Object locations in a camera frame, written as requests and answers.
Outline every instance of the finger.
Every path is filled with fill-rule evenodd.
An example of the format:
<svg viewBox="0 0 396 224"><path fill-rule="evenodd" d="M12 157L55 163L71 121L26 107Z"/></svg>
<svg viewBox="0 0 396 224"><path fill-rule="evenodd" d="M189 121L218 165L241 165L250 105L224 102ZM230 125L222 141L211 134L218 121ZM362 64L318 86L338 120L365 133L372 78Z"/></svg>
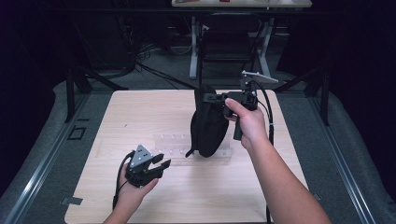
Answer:
<svg viewBox="0 0 396 224"><path fill-rule="evenodd" d="M236 102L234 99L231 98L225 99L225 104L239 117L244 117L248 113L248 110L244 108L241 104Z"/></svg>
<svg viewBox="0 0 396 224"><path fill-rule="evenodd" d="M145 191L145 194L148 194L154 187L158 184L159 179L155 178L151 180L146 186L142 187L141 189Z"/></svg>
<svg viewBox="0 0 396 224"><path fill-rule="evenodd" d="M120 178L124 178L124 177L125 177L126 169L128 169L128 163L125 163L125 164L122 166L121 173L120 173Z"/></svg>
<svg viewBox="0 0 396 224"><path fill-rule="evenodd" d="M262 112L262 109L261 109L259 106L257 106L256 109L257 109L258 111Z"/></svg>
<svg viewBox="0 0 396 224"><path fill-rule="evenodd" d="M224 118L226 118L227 120L236 122L236 116L235 115L233 115L232 117L227 117L227 116L224 115Z"/></svg>

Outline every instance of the wooden table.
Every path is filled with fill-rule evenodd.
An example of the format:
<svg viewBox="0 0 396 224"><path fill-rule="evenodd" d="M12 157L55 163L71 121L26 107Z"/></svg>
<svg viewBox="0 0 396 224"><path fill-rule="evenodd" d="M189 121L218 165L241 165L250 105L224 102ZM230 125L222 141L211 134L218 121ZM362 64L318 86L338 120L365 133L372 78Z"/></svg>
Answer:
<svg viewBox="0 0 396 224"><path fill-rule="evenodd" d="M267 92L274 113L275 147L306 185L276 95ZM259 99L265 102L261 94ZM214 156L184 157L191 146L194 111L193 91L114 92L73 196L82 203L69 205L65 221L106 219L120 163L141 144L154 155L161 151L164 161L172 163L130 222L264 222L266 202L247 151L233 140L233 122Z"/></svg>
<svg viewBox="0 0 396 224"><path fill-rule="evenodd" d="M237 11L239 7L252 7L262 8L262 10L270 10L277 7L287 8L304 8L311 7L312 2L310 0L230 0L230 2L220 2L220 0L198 0L178 3L177 0L172 0L172 7L213 7L213 8L229 8L231 11ZM270 70L268 67L265 54L268 49L268 43L271 38L273 30L274 19L270 19L265 23L264 30L262 31L263 42L262 48L258 50L260 66L262 68L262 74L264 77L261 82L266 83L277 83L277 79L271 77ZM195 79L197 74L198 66L198 54L197 54L197 27L195 17L191 18L191 65L190 65L190 78Z"/></svg>

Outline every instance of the wrist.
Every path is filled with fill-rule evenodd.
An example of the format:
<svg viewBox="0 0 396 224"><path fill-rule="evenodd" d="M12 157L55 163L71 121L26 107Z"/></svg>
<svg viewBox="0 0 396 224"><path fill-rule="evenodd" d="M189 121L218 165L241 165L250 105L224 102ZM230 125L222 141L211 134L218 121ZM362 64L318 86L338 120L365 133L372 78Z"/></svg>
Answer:
<svg viewBox="0 0 396 224"><path fill-rule="evenodd" d="M132 215L137 210L142 201L143 198L140 198L138 195L125 194L120 196L116 208L122 210L124 213Z"/></svg>
<svg viewBox="0 0 396 224"><path fill-rule="evenodd" d="M123 206L118 203L104 223L109 224L123 224L127 223L132 213L128 212Z"/></svg>
<svg viewBox="0 0 396 224"><path fill-rule="evenodd" d="M251 143L251 148L247 150L249 154L255 153L257 151L265 151L273 147L271 142L266 136L254 139L250 141L250 143Z"/></svg>

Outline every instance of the metal rail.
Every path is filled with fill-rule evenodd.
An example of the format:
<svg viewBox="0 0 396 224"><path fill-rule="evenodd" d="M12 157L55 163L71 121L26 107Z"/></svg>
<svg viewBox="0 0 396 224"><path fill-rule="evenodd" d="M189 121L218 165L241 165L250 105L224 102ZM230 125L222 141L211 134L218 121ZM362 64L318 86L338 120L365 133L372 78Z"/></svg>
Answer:
<svg viewBox="0 0 396 224"><path fill-rule="evenodd" d="M89 95L82 94L76 105L76 115L71 118L68 123L65 123L62 129L60 130L58 136L55 139L55 144L52 146L50 151L44 156L43 160L39 163L35 173L32 175L28 184L26 185L21 197L15 203L11 212L9 213L6 224L8 223L21 223L27 211L29 210L30 205L32 204L35 196L40 191L41 186L44 184L47 175L50 173L50 169L52 165L55 163L56 158L58 157L61 146L64 142L67 134L73 129L74 122L77 119L78 113L82 110L84 105L87 103Z"/></svg>
<svg viewBox="0 0 396 224"><path fill-rule="evenodd" d="M347 166L347 162L332 134L330 127L327 126L321 119L321 116L318 112L318 107L319 107L318 101L312 97L309 97L308 102L314 109L315 117L319 125L321 126L323 132L326 134L326 137L331 145L332 158L334 159L334 163L338 169L338 172L340 173L340 176L344 181L350 199L352 200L353 205L355 206L356 211L358 212L359 218L361 219L361 223L364 224L376 223L370 211L370 208L368 207L366 201L364 200L363 195L361 194L361 189L359 188L358 183L355 181L353 174L350 172L349 167Z"/></svg>

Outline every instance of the person's left hand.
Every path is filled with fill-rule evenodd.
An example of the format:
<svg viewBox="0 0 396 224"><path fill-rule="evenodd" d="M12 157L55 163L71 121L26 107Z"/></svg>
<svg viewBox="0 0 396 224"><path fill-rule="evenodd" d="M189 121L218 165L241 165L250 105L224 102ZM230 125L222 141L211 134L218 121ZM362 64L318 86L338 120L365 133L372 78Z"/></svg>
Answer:
<svg viewBox="0 0 396 224"><path fill-rule="evenodd" d="M120 174L120 189L119 199L116 207L105 223L126 223L131 215L137 210L142 203L143 198L152 190L158 183L158 179L153 179L146 186L137 188L127 182L125 177L128 164L124 164Z"/></svg>

